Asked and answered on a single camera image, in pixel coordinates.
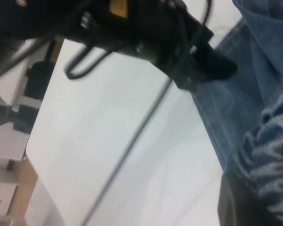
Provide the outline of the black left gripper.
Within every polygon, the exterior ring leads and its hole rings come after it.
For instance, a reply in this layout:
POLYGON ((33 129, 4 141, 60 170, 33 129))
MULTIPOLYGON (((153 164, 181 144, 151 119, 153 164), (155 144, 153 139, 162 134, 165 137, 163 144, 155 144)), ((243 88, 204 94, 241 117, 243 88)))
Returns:
POLYGON ((229 79, 237 64, 209 45, 206 23, 212 2, 206 2, 202 21, 190 15, 182 0, 85 0, 81 26, 88 29, 84 58, 95 47, 104 53, 80 72, 86 76, 114 52, 153 64, 180 89, 229 79))

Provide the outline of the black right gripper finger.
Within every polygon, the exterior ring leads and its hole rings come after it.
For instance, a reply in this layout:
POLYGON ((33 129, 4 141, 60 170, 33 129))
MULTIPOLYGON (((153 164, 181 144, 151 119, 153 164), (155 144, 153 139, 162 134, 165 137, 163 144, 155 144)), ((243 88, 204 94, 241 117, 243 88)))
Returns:
POLYGON ((221 226, 279 226, 281 223, 259 203, 237 176, 223 174, 218 200, 221 226))

